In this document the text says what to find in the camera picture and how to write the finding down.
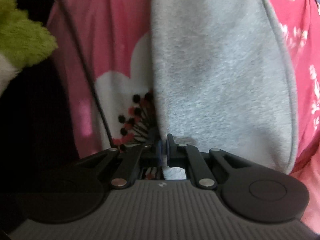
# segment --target gray blanket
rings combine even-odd
[[[295,76],[268,0],[152,0],[162,137],[289,173],[297,151]]]

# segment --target stuffed animal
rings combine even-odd
[[[24,67],[41,62],[56,48],[55,38],[17,9],[16,0],[0,0],[0,96]]]

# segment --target pink fabric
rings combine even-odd
[[[149,0],[65,1],[95,80],[110,71],[130,78],[133,49],[149,30]],[[85,157],[101,150],[100,131],[79,56],[57,2],[48,29],[60,46],[53,59],[69,97],[76,147],[79,156]]]
[[[315,0],[270,0],[295,68],[299,148],[292,176],[310,192],[302,221],[320,233],[320,16]]]

